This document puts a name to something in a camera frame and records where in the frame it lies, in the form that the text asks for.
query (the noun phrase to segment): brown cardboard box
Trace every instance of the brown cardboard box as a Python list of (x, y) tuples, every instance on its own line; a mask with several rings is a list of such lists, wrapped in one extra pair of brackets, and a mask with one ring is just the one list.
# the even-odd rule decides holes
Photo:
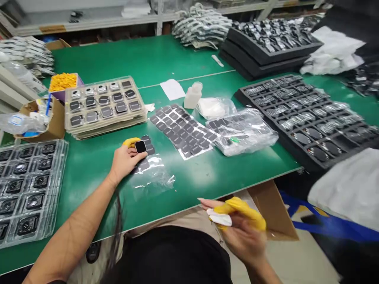
[(56, 41), (50, 41), (50, 42), (46, 43), (46, 47), (47, 47), (47, 49), (49, 49), (50, 51), (52, 51), (52, 50), (55, 50), (55, 49), (63, 49), (63, 48), (71, 47), (71, 45), (69, 45), (64, 40), (59, 39), (59, 40), (56, 40)]
[(299, 237), (273, 180), (245, 189), (267, 223), (267, 238), (298, 241)]
[[(53, 103), (52, 107), (52, 117), (50, 119), (50, 123), (47, 126), (47, 129), (44, 133), (41, 133), (37, 136), (32, 136), (28, 138), (24, 138), (21, 135), (14, 135), (15, 138), (22, 139), (28, 142), (39, 142), (46, 141), (51, 139), (61, 139), (64, 138), (64, 106), (54, 97), (51, 98), (51, 102)], [(38, 105), (35, 101), (32, 101), (26, 105), (24, 105), (19, 113), (25, 114), (29, 116), (30, 112), (34, 112), (38, 110)]]

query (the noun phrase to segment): stack of trays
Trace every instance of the stack of trays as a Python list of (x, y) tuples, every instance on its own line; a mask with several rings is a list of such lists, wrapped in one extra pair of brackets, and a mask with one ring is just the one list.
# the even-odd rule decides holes
[(146, 120), (145, 105), (130, 76), (66, 90), (65, 129), (77, 140)]
[(285, 20), (234, 23), (220, 57), (246, 80), (297, 71), (322, 43)]
[(0, 248), (51, 236), (68, 142), (0, 149)]

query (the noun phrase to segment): person's right hand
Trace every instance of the person's right hand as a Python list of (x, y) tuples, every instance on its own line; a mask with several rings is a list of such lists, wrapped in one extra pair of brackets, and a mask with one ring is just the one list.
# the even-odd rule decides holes
[(134, 169), (136, 164), (146, 158), (147, 152), (137, 153), (135, 148), (122, 145), (116, 149), (113, 155), (112, 168), (109, 179), (116, 185)]
[[(204, 210), (224, 204), (224, 202), (217, 200), (198, 199)], [(232, 226), (221, 230), (226, 244), (231, 252), (246, 266), (258, 268), (266, 261), (266, 233), (252, 229), (249, 219), (240, 212), (233, 212), (230, 217), (232, 218)]]

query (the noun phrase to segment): person's left hand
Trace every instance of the person's left hand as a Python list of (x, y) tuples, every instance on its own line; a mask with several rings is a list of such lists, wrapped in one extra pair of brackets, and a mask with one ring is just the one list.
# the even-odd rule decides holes
[(116, 185), (134, 169), (136, 164), (146, 158), (147, 152), (137, 153), (135, 148), (122, 145), (113, 155), (109, 179)]

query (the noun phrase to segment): plastic bag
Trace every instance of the plastic bag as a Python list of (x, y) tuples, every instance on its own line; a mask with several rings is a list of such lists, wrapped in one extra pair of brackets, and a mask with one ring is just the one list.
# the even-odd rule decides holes
[(159, 195), (174, 187), (175, 176), (167, 172), (159, 154), (147, 156), (131, 172), (128, 183), (133, 188), (135, 200), (143, 196)]
[(197, 103), (196, 109), (206, 120), (213, 120), (237, 113), (232, 100), (222, 97), (201, 98)]
[(36, 119), (15, 112), (0, 114), (0, 129), (10, 134), (23, 134), (27, 131), (43, 132), (46, 126)]
[(227, 156), (253, 153), (276, 143), (278, 133), (263, 121), (259, 110), (247, 108), (237, 114), (206, 122), (219, 133), (215, 145)]

